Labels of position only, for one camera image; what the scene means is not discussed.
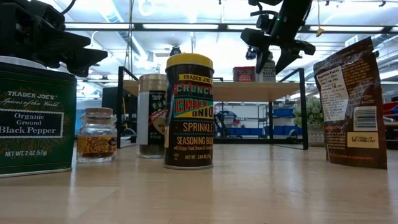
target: brown spice bag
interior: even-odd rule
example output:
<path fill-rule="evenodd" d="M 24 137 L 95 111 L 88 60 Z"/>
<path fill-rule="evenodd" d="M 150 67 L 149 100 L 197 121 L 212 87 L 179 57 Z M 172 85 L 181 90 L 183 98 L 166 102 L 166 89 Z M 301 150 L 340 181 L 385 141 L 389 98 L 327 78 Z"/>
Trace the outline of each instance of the brown spice bag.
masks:
<path fill-rule="evenodd" d="M 327 159 L 387 169 L 379 69 L 370 37 L 313 66 L 325 124 Z"/>

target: yellow lid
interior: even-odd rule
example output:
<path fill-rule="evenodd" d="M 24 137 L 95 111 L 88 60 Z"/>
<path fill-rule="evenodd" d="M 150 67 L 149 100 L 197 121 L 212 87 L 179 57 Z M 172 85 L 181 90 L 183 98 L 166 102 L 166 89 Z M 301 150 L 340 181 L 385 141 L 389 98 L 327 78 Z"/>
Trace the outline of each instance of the yellow lid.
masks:
<path fill-rule="evenodd" d="M 174 65 L 187 65 L 187 64 L 201 65 L 213 69 L 213 62 L 210 60 L 210 58 L 200 54 L 183 53 L 171 56 L 167 60 L 166 70 Z"/>

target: barcode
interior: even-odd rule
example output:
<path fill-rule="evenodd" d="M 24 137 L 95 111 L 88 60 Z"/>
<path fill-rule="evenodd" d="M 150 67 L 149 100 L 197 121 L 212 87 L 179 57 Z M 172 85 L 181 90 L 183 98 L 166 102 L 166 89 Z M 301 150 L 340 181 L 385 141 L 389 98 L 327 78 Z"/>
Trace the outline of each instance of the barcode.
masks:
<path fill-rule="evenodd" d="M 376 106 L 354 108 L 354 131 L 377 131 Z"/>

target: nutrition facts label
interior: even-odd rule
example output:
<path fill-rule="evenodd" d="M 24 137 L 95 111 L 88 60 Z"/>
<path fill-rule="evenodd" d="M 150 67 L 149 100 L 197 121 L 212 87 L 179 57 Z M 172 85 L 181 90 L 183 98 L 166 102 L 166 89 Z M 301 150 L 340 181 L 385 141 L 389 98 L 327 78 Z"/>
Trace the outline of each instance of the nutrition facts label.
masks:
<path fill-rule="evenodd" d="M 321 86 L 324 120 L 344 120 L 348 104 L 348 92 L 341 66 L 317 75 L 317 80 Z"/>

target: potted plant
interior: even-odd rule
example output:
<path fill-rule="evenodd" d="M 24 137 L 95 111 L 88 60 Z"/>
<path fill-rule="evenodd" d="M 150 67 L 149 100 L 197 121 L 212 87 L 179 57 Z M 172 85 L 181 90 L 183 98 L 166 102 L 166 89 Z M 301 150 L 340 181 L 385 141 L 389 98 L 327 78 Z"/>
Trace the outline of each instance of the potted plant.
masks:
<path fill-rule="evenodd" d="M 302 127 L 301 109 L 293 110 L 294 124 Z M 321 101 L 316 97 L 307 98 L 307 128 L 308 144 L 310 146 L 325 145 L 325 130 L 323 129 L 323 113 L 321 110 Z"/>

